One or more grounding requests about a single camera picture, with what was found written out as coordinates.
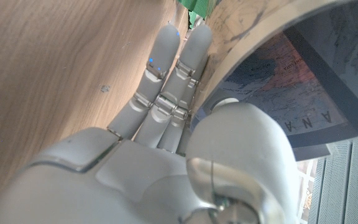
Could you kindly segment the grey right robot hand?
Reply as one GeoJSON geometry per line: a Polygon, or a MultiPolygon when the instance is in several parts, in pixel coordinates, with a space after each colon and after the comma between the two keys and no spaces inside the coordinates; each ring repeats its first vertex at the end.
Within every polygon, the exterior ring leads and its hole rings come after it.
{"type": "Polygon", "coordinates": [[[211,41],[201,25],[180,48],[162,27],[127,105],[20,170],[0,223],[295,223],[295,157],[274,119],[223,99],[183,133],[211,41]]]}

